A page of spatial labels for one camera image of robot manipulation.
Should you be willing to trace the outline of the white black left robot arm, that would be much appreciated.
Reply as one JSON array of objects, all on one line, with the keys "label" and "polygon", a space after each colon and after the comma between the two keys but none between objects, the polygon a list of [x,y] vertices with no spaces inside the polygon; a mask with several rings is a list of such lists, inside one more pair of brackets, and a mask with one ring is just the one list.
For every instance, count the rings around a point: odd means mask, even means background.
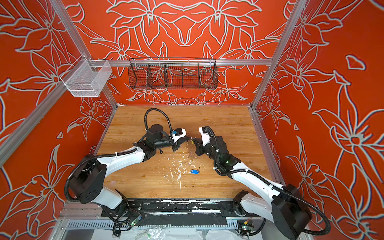
[{"label": "white black left robot arm", "polygon": [[130,149],[114,154],[85,156],[66,180],[66,199],[72,203],[93,203],[111,210],[120,208],[125,197],[119,191],[105,187],[107,176],[131,165],[148,161],[157,153],[162,153],[163,148],[172,148],[175,152],[190,140],[185,129],[174,129],[170,119],[166,117],[166,120],[168,132],[159,124],[149,126],[145,120],[146,133]]}]

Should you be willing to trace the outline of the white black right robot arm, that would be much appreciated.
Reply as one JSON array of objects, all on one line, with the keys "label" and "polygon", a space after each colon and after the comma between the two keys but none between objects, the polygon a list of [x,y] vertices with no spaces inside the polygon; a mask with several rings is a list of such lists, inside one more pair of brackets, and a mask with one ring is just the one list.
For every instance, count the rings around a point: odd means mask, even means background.
[{"label": "white black right robot arm", "polygon": [[325,213],[304,200],[295,186],[283,186],[251,170],[229,153],[223,138],[216,136],[211,127],[200,127],[199,132],[201,138],[193,139],[196,154],[207,155],[213,160],[213,169],[218,175],[242,183],[268,204],[260,207],[254,196],[243,192],[236,200],[245,212],[273,222],[289,240],[296,240],[301,233],[324,236],[331,231],[331,222]]}]

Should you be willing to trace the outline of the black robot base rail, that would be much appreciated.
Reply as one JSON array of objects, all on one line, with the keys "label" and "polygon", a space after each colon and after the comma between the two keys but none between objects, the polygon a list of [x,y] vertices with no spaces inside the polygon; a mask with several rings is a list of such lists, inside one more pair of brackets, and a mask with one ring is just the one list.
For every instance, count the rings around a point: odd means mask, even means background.
[{"label": "black robot base rail", "polygon": [[195,229],[261,231],[267,221],[240,209],[232,199],[129,199],[116,210],[97,204],[67,203],[60,214],[59,237],[106,230],[114,237],[127,231]]}]

